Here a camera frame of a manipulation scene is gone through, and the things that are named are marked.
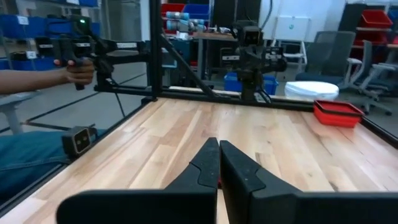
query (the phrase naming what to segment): human hand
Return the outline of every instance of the human hand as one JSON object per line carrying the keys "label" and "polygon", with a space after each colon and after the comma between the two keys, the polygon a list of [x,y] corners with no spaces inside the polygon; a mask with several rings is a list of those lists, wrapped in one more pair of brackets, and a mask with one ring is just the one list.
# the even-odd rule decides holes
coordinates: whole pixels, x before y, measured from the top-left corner
{"label": "human hand", "polygon": [[[54,60],[55,65],[60,65],[59,60]],[[94,65],[91,60],[84,59],[80,67],[75,66],[75,62],[68,61],[68,66],[62,70],[62,78],[69,83],[88,85],[93,81]]]}

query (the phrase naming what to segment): office chair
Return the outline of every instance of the office chair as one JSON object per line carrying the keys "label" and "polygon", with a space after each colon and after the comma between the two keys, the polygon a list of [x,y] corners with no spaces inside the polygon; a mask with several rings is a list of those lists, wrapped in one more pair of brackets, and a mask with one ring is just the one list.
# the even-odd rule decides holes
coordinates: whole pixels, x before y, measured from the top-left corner
{"label": "office chair", "polygon": [[358,90],[360,93],[364,94],[364,101],[362,107],[365,114],[369,114],[371,107],[376,107],[384,110],[386,115],[392,115],[392,110],[390,107],[379,102],[380,95],[393,91],[396,83],[390,80],[379,79],[383,71],[398,71],[398,67],[389,65],[386,63],[379,63],[377,65],[372,65],[372,71],[363,80],[362,83],[358,83]]}
{"label": "office chair", "polygon": [[307,49],[305,72],[296,75],[296,81],[327,82],[348,88],[351,67],[361,61],[349,58],[355,33],[348,31],[321,31]]}
{"label": "office chair", "polygon": [[39,94],[38,91],[0,96],[0,113],[4,113],[13,134],[23,133],[16,109],[19,104]]}

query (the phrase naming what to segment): camera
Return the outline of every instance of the camera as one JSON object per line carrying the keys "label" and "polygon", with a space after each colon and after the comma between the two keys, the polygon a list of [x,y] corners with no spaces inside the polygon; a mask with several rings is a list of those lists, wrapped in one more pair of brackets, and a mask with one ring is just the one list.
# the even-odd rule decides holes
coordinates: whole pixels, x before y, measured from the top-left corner
{"label": "camera", "polygon": [[240,47],[263,46],[262,30],[253,21],[236,21],[232,24],[232,36]]}

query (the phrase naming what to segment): black metal frame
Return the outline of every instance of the black metal frame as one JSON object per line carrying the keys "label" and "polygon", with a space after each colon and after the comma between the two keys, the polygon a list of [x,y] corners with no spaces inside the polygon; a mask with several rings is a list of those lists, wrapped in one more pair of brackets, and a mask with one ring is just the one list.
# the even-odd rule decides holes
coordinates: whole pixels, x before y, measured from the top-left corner
{"label": "black metal frame", "polygon": [[[160,0],[151,1],[149,4],[150,10],[150,60],[148,66],[148,79],[150,89],[146,90],[132,90],[129,86],[118,86],[108,90],[112,93],[125,93],[135,95],[152,96],[153,99],[157,97],[164,98],[175,98],[182,100],[195,100],[195,101],[206,101],[212,103],[227,103],[233,105],[243,106],[259,106],[265,108],[275,108],[283,110],[294,110],[294,111],[306,111],[312,112],[314,104],[308,101],[299,100],[285,100],[285,99],[273,99],[272,103],[261,103],[261,102],[248,102],[242,101],[237,96],[223,96],[222,94],[216,94],[211,91],[203,82],[194,74],[190,69],[189,65],[183,60],[183,58],[175,51],[169,41],[162,35],[162,18],[160,16]],[[187,90],[173,90],[162,86],[162,47],[165,47],[169,53],[176,59],[179,65],[181,65],[187,72],[187,76],[194,80],[202,92],[194,92]],[[371,132],[388,142],[391,146],[398,149],[398,138],[393,134],[389,133],[367,117],[363,117],[361,124],[369,129]]]}

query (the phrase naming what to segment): red tray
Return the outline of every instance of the red tray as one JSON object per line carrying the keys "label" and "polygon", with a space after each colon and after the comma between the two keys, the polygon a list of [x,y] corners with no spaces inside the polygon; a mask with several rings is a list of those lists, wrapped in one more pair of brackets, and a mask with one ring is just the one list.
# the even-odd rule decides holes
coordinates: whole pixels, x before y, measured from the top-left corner
{"label": "red tray", "polygon": [[387,29],[392,26],[390,18],[379,9],[367,9],[362,12],[361,27]]}
{"label": "red tray", "polygon": [[353,128],[362,120],[363,112],[351,103],[315,100],[314,114],[321,124]]}

